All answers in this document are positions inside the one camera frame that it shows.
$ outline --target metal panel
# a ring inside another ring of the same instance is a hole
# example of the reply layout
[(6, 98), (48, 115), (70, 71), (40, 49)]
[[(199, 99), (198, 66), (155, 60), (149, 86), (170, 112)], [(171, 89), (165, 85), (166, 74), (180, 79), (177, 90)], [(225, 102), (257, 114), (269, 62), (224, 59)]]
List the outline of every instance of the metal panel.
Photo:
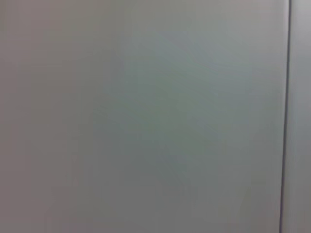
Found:
[(311, 231), (311, 2), (292, 2), (283, 233)]
[(12, 0), (0, 232), (276, 233), (284, 0)]

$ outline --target gray surface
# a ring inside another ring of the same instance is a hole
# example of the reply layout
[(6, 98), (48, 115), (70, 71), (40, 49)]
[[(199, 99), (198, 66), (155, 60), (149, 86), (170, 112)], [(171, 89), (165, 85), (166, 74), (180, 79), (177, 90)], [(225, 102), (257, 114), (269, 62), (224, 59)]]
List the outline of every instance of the gray surface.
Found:
[(283, 233), (311, 231), (311, 27), (308, 0), (292, 3)]
[(283, 0), (13, 0), (0, 232), (278, 232)]

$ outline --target dark vertical line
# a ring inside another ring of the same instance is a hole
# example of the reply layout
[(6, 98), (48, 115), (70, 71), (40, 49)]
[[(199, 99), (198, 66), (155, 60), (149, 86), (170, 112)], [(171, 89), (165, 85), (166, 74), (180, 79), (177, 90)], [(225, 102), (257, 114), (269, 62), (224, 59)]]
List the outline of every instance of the dark vertical line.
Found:
[(281, 200), (280, 200), (280, 219), (279, 233), (283, 231), (283, 205), (284, 205), (284, 182), (285, 182), (285, 162), (286, 162), (286, 140), (288, 123), (288, 91), (290, 77), (290, 57), (291, 57), (291, 23), (292, 23), (292, 0), (289, 1), (288, 8), (288, 31), (287, 31), (287, 57), (286, 57), (286, 86), (285, 86), (285, 110), (284, 110), (284, 129), (283, 129), (283, 154), (282, 154), (282, 178), (281, 178)]

